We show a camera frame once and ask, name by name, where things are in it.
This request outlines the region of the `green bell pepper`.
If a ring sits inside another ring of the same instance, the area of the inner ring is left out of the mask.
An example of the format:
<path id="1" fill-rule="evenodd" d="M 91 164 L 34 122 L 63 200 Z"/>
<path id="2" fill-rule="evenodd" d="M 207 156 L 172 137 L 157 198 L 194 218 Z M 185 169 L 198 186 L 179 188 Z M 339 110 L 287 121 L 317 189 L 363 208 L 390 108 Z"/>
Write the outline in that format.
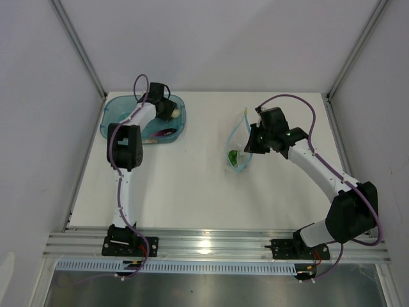
<path id="1" fill-rule="evenodd" d="M 232 167 L 236 168 L 238 166 L 238 150 L 230 150 L 228 152 L 228 161 Z"/>

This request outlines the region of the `clear zip top bag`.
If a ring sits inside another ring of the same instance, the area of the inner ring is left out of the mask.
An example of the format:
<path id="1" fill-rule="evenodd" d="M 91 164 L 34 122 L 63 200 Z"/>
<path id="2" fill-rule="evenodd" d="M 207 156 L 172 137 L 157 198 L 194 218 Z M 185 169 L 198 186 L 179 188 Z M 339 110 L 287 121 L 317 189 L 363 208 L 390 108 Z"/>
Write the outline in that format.
<path id="1" fill-rule="evenodd" d="M 228 170 L 234 173 L 241 173 L 249 166 L 252 161 L 252 153 L 245 151 L 245 146 L 249 140 L 251 127 L 248 119 L 247 108 L 242 109 L 235 114 L 235 117 L 229 122 L 228 136 L 225 144 L 225 160 Z M 228 152 L 238 150 L 238 166 L 232 167 L 228 161 Z"/>

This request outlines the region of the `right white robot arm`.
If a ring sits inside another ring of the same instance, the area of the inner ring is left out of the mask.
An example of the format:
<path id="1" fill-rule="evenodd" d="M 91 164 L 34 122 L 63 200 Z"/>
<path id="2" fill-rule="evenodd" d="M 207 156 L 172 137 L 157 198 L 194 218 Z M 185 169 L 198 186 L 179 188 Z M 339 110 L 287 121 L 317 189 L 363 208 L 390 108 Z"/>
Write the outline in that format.
<path id="1" fill-rule="evenodd" d="M 320 244 L 344 244 L 378 225 L 377 190 L 372 183 L 361 183 L 326 162 L 305 131 L 289 128 L 281 108 L 257 107 L 256 112 L 259 122 L 251 124 L 245 151 L 281 154 L 302 169 L 330 202 L 326 218 L 300 229 L 300 237 L 291 243 L 297 257 L 308 257 Z"/>

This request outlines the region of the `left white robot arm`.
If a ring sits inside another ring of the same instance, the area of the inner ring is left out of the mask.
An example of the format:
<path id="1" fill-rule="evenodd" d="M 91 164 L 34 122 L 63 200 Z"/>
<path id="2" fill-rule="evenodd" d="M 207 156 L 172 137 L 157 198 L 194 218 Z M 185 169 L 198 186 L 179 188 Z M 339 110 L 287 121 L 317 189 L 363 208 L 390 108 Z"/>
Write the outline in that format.
<path id="1" fill-rule="evenodd" d="M 186 122 L 182 99 L 172 95 L 162 83 L 150 83 L 148 92 L 134 94 L 124 103 L 117 97 L 104 109 L 100 130 L 107 138 L 107 161 L 115 172 L 116 208 L 112 224 L 134 227 L 136 168 L 143 161 L 143 146 L 172 143 L 183 132 Z"/>

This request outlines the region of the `white egg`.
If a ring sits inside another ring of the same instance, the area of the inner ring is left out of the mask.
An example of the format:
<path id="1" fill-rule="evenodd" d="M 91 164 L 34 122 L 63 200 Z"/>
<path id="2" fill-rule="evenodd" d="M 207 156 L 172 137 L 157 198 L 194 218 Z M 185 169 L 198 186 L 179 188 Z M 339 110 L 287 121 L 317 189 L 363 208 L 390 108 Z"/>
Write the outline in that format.
<path id="1" fill-rule="evenodd" d="M 180 116 L 180 110 L 179 109 L 174 109 L 171 118 L 178 118 Z"/>

